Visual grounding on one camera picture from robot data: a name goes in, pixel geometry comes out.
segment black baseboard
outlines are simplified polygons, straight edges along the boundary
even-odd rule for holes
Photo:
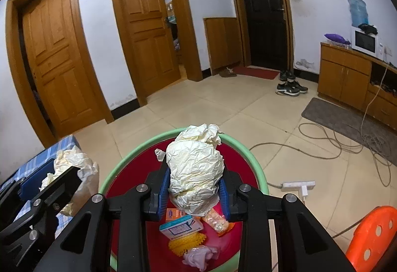
[[[211,76],[211,68],[204,69],[201,72],[202,72],[202,78],[203,79]]]
[[[117,119],[121,118],[122,116],[127,115],[128,113],[131,113],[132,111],[138,109],[139,107],[140,107],[139,102],[138,102],[138,99],[136,98],[132,101],[129,101],[129,102],[115,108],[111,112],[112,112],[113,118],[115,120],[117,120]]]
[[[314,74],[310,71],[300,70],[294,68],[294,75],[299,78],[310,80],[311,82],[318,83],[318,74]]]

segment orange plastic stool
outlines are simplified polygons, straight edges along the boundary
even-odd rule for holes
[[[397,209],[382,206],[359,224],[346,252],[357,272],[370,272],[389,247],[397,232]]]

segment plaid tablecloth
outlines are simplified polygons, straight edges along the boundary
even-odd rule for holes
[[[56,158],[56,153],[60,150],[70,150],[74,146],[78,146],[80,148],[79,143],[77,142],[76,138],[73,135],[68,135],[64,137],[61,141],[58,143],[54,144],[53,146],[49,147],[48,149],[44,150],[43,152],[39,153],[37,156],[34,158],[30,159],[27,163],[21,165],[17,172],[9,178],[4,184],[0,187],[0,191],[5,188],[9,183],[12,181],[18,181],[22,179],[23,177],[28,177],[30,174],[32,174],[36,169],[41,167],[43,164],[45,164],[48,160],[50,159],[55,159]],[[28,211],[30,211],[30,201],[27,201],[21,211],[18,213],[17,217],[15,218],[18,219],[19,217],[23,216],[26,214]],[[65,216],[62,214],[58,214],[56,216],[58,218],[58,228],[55,232],[55,237],[57,237],[61,231],[65,228],[65,226],[72,220],[72,217]]]

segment trash can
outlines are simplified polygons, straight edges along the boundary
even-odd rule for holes
[[[150,140],[139,145],[131,151],[109,174],[100,188],[100,193],[107,197],[123,195],[137,184],[146,180],[149,172],[158,170],[159,162],[154,153],[155,149],[166,150],[168,144],[175,140],[185,128],[175,129],[159,134]],[[253,154],[240,142],[229,135],[220,134],[222,144],[217,150],[224,158],[225,166],[232,171],[239,173],[244,183],[248,183],[260,189],[268,195],[267,181],[263,170]],[[148,245],[149,264],[152,272],[197,272],[193,268],[182,263],[182,258],[174,255],[168,249],[168,239],[159,231],[162,222],[147,222],[146,235]],[[110,265],[117,270],[118,251],[118,221],[114,222],[112,230],[112,257]],[[234,272],[238,268],[240,244],[241,244],[242,223],[236,223],[235,227],[222,237],[218,237],[211,230],[205,227],[207,235],[205,245],[217,246],[221,253],[217,260],[208,262],[207,271],[212,272]]]

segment water jug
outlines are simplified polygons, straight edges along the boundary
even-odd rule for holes
[[[347,0],[350,4],[351,21],[353,27],[362,23],[368,24],[367,5],[363,0]]]

